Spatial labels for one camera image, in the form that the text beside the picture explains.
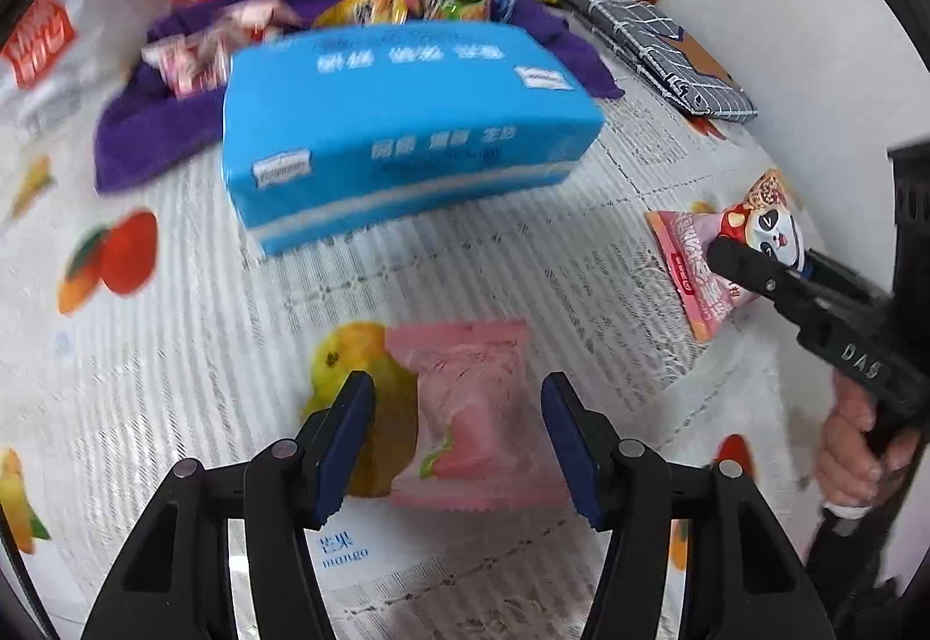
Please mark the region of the right hand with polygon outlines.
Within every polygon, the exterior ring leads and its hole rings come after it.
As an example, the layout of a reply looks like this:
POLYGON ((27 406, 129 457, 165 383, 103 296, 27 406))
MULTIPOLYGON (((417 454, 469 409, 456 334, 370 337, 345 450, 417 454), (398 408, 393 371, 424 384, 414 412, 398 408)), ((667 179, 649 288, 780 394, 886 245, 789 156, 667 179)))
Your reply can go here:
POLYGON ((878 457, 865 438, 877 422, 870 394, 840 373, 832 374, 832 386, 834 405, 821 425, 813 476, 831 505, 872 506, 881 487, 911 464, 921 432, 906 427, 878 457))

